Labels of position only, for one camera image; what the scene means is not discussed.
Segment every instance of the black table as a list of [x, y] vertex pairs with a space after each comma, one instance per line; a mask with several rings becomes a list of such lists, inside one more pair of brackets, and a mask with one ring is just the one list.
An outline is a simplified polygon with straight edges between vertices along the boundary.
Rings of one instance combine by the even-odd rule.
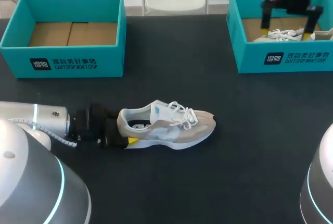
[[299, 194], [333, 122], [332, 84], [330, 72], [238, 74], [224, 15], [128, 17], [118, 79], [17, 81], [0, 57], [1, 101], [76, 110], [160, 99], [215, 114], [211, 137], [181, 151], [54, 142], [90, 190], [91, 224], [303, 224]]

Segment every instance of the shoe insole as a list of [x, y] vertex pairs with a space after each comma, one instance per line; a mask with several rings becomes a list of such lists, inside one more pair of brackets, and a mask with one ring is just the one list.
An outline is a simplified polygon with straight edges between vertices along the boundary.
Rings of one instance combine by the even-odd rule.
[[131, 128], [134, 129], [145, 129], [150, 126], [151, 123], [149, 120], [131, 120], [127, 122]]

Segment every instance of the shoe box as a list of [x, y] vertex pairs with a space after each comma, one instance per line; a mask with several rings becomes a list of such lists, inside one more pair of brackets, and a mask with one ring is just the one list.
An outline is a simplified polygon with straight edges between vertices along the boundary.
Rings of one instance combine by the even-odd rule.
[[[260, 29], [264, 0], [230, 0], [227, 25], [239, 73], [332, 71], [332, 41], [255, 42], [263, 35]], [[323, 6], [315, 30], [333, 27], [333, 0], [311, 0], [313, 6]], [[270, 31], [304, 28], [306, 17], [286, 14], [273, 9]]]
[[123, 0], [19, 0], [0, 51], [16, 78], [121, 77]]

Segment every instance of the sneaker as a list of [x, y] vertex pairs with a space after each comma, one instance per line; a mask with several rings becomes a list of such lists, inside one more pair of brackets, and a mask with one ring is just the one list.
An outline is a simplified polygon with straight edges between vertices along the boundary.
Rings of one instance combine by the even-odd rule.
[[314, 31], [316, 40], [333, 40], [333, 28], [329, 31]]
[[210, 136], [216, 126], [213, 117], [211, 113], [186, 108], [177, 102], [154, 101], [143, 108], [122, 109], [117, 124], [123, 137], [137, 140], [127, 148], [165, 145], [182, 150]]
[[[284, 30], [278, 29], [269, 31], [268, 35], [263, 35], [260, 38], [255, 39], [253, 42], [286, 42], [286, 41], [301, 41], [304, 29], [299, 30]], [[315, 40], [315, 33], [312, 33], [307, 41]]]

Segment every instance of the teal box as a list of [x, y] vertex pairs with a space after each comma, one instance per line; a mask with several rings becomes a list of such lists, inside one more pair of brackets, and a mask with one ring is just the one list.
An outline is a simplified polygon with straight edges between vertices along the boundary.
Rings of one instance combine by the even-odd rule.
[[[117, 22], [115, 45], [28, 47], [36, 22]], [[16, 78], [121, 77], [124, 0], [19, 0], [0, 51]]]
[[[332, 71], [333, 41], [247, 42], [244, 18], [261, 18], [264, 0], [230, 0], [227, 24], [239, 73]], [[333, 27], [333, 0], [311, 0], [323, 6], [318, 24], [323, 31]], [[275, 9], [274, 17], [292, 17]]]

